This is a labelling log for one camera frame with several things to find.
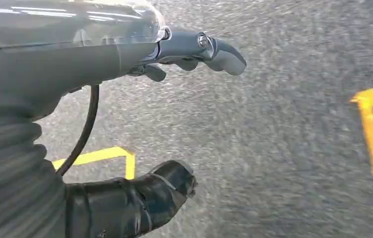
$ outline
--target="black cable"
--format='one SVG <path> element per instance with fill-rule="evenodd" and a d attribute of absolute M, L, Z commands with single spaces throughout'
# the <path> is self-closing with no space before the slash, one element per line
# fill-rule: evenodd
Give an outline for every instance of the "black cable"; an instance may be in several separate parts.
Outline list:
<path fill-rule="evenodd" d="M 90 105 L 89 105 L 89 112 L 87 113 L 86 123 L 84 124 L 83 132 L 80 135 L 80 138 L 77 141 L 74 149 L 72 150 L 71 154 L 65 160 L 61 167 L 56 171 L 56 174 L 63 176 L 68 169 L 74 164 L 77 157 L 83 151 L 84 146 L 87 143 L 87 140 L 90 137 L 90 134 L 93 130 L 94 122 L 96 120 L 97 115 L 97 108 L 99 106 L 99 86 L 98 85 L 91 85 L 91 93 L 90 93 Z"/>

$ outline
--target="asphalt road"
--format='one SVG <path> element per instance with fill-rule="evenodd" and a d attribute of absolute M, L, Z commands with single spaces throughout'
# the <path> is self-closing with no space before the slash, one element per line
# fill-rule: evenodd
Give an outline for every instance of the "asphalt road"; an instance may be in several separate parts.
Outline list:
<path fill-rule="evenodd" d="M 166 67 L 166 81 L 101 89 L 85 149 L 123 146 L 137 174 L 182 159 L 200 186 L 148 238 L 372 238 L 373 177 L 356 104 L 373 87 L 372 0 L 155 0 L 169 23 L 243 53 L 239 77 Z M 41 121 L 48 159 L 81 132 L 88 88 Z M 123 176 L 121 159 L 73 167 L 67 182 Z"/>

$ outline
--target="gloved hand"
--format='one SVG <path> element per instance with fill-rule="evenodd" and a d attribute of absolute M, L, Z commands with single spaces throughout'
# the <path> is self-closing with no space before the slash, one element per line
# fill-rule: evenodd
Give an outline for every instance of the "gloved hand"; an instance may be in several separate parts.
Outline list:
<path fill-rule="evenodd" d="M 67 238 L 135 238 L 168 223 L 195 194 L 193 171 L 167 161 L 127 180 L 69 184 Z"/>

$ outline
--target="gray asphalt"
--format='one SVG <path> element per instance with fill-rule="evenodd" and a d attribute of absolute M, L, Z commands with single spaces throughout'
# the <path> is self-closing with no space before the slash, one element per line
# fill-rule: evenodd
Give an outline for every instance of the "gray asphalt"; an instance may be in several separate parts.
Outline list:
<path fill-rule="evenodd" d="M 123 146 L 137 174 L 168 159 L 196 171 L 197 195 L 148 238 L 373 238 L 373 177 L 352 96 L 373 87 L 372 0 L 155 0 L 169 23 L 243 53 L 239 77 L 165 67 L 166 81 L 102 85 L 85 151 Z M 88 88 L 41 121 L 48 159 L 81 132 Z M 114 159 L 67 182 L 123 176 Z"/>

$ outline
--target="brake cable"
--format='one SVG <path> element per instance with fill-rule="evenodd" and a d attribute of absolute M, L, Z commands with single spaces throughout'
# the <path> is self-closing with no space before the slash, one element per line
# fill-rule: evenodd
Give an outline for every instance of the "brake cable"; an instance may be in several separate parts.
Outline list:
<path fill-rule="evenodd" d="M 86 146 L 87 140 L 90 137 L 90 134 L 93 130 L 93 126 L 96 120 L 97 109 L 99 106 L 99 85 L 90 85 L 90 104 L 89 112 L 87 113 L 86 122 L 84 123 L 83 131 L 81 132 L 80 138 L 77 141 L 74 149 L 71 151 L 71 154 L 64 161 L 64 163 L 56 171 L 57 175 L 63 176 L 68 169 L 74 164 L 75 160 L 81 154 Z"/>

